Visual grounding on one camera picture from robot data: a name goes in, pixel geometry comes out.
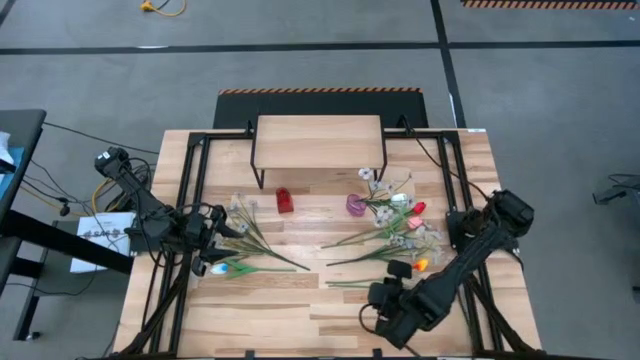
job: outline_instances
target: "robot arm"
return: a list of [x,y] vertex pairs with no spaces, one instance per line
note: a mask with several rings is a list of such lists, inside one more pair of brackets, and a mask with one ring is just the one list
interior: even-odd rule
[[237,255],[231,250],[216,249],[215,233],[231,238],[244,235],[227,227],[227,213],[220,205],[209,206],[207,215],[198,211],[183,214],[165,205],[147,190],[131,171],[129,154],[122,148],[111,147],[95,160],[96,170],[115,181],[136,204],[137,221],[127,229],[132,241],[147,241],[150,246],[176,253],[199,251],[191,270],[203,276],[205,263],[214,263]]
[[374,332],[402,349],[418,330],[429,331],[448,314],[462,282],[497,249],[524,235],[533,222],[533,209],[513,193],[494,193],[482,212],[469,213],[461,226],[474,240],[442,271],[405,290],[402,278],[411,278],[411,266],[392,261],[387,269],[395,278],[373,283],[368,301],[378,310]]

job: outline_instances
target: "yellow cable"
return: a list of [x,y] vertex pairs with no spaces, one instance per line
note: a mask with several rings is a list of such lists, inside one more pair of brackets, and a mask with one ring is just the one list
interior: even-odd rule
[[[98,194],[100,193],[100,190],[102,190],[103,187],[109,185],[109,183],[111,183],[113,180],[111,180],[110,178],[106,178],[104,179],[104,181],[102,183],[100,183],[100,185],[98,185],[98,187],[96,188],[96,190],[93,192],[93,195],[91,195],[91,208],[93,209],[94,213],[98,212],[98,206],[96,205],[96,201],[98,198]],[[120,199],[118,199],[118,202],[116,202],[115,204],[111,205],[108,209],[106,209],[106,212],[111,212],[113,210],[115,210],[118,206],[120,206],[120,203],[122,202],[122,199],[124,199],[124,196],[121,197]]]
[[[29,189],[27,189],[27,188],[25,188],[25,187],[23,187],[23,186],[20,186],[20,189],[22,189],[22,190],[26,191],[26,192],[27,192],[27,193],[29,193],[31,196],[33,196],[33,197],[37,198],[38,200],[40,200],[40,201],[42,201],[43,203],[45,203],[45,204],[47,204],[47,205],[51,206],[52,208],[56,208],[56,209],[58,209],[58,210],[61,210],[61,209],[62,209],[62,206],[58,206],[58,205],[56,205],[56,204],[53,204],[53,203],[49,202],[49,201],[48,201],[48,200],[46,200],[45,198],[41,197],[40,195],[38,195],[38,194],[36,194],[36,193],[32,192],[31,190],[29,190]],[[69,214],[72,214],[72,215],[75,215],[75,216],[80,216],[80,217],[81,217],[81,216],[87,216],[86,214],[80,214],[80,213],[73,212],[73,211],[69,212]]]
[[111,182],[111,179],[109,178],[104,179],[104,181],[100,183],[100,185],[98,185],[96,190],[93,192],[93,195],[91,195],[91,208],[93,209],[94,213],[98,212],[98,207],[96,206],[96,197],[98,196],[98,193],[100,192],[100,190],[102,190],[103,187],[105,187],[110,182]]
[[182,14],[185,10],[187,9],[187,0],[182,0],[182,9],[180,9],[178,12],[175,12],[173,14],[170,13],[166,13],[162,10],[158,10],[156,9],[155,6],[153,6],[153,4],[151,3],[151,0],[145,0],[142,5],[140,5],[140,10],[142,11],[153,11],[155,13],[158,13],[162,16],[168,16],[168,17],[176,17],[180,14]]

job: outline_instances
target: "yellow black striped edge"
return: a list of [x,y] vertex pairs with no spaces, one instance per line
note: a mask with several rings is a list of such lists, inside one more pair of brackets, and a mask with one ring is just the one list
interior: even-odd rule
[[502,8],[502,9],[565,9],[565,10],[638,10],[640,5],[634,2],[602,2],[602,1],[487,1],[467,0],[462,2],[470,8]]
[[332,92],[422,92],[420,88],[360,87],[360,88],[274,88],[274,89],[223,89],[218,95],[231,94],[284,94],[284,93],[332,93]]

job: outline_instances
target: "black mat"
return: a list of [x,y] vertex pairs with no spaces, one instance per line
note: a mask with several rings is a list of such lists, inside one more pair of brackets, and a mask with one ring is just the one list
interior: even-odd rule
[[502,9],[539,9],[539,10],[637,10],[635,0],[585,0],[585,1],[487,1],[462,0],[464,7],[502,8]]
[[429,127],[419,88],[226,89],[218,95],[214,129],[244,129],[258,115],[380,115],[395,127],[405,115],[412,127]]

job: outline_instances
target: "black floor stripe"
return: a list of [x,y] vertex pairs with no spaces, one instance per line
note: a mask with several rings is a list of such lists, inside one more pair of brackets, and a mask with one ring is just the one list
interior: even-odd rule
[[452,42],[450,49],[582,49],[640,47],[640,40]]
[[11,11],[13,4],[15,3],[16,0],[7,0],[7,2],[2,7],[2,10],[0,10],[0,27],[2,27],[2,23],[4,23],[4,20],[7,18],[7,16],[9,16],[9,12]]
[[[480,49],[582,49],[640,47],[640,40],[585,41],[507,41],[507,42],[359,42],[312,44],[256,44],[256,45],[187,45],[165,47],[81,47],[81,48],[6,48],[1,55],[121,55],[121,54],[198,54],[276,51],[339,51],[339,50],[480,50]],[[448,51],[443,53],[444,66],[453,68]]]
[[452,106],[455,125],[459,128],[466,128],[467,121],[464,118],[464,111],[462,110],[460,90],[458,89],[456,72],[453,68],[453,60],[451,59],[451,52],[449,51],[448,46],[449,41],[447,40],[447,31],[444,27],[444,19],[442,17],[442,10],[440,9],[440,3],[438,0],[431,0],[431,8],[433,11],[433,19],[436,24],[436,31],[438,33],[438,43],[440,45],[440,55],[442,56],[444,74],[447,79],[447,88],[449,89],[449,95],[451,96],[450,100],[453,103]]
[[323,50],[411,50],[438,48],[439,44],[436,42],[353,42],[256,45],[192,45],[165,47],[13,48],[0,49],[0,55],[112,55]]

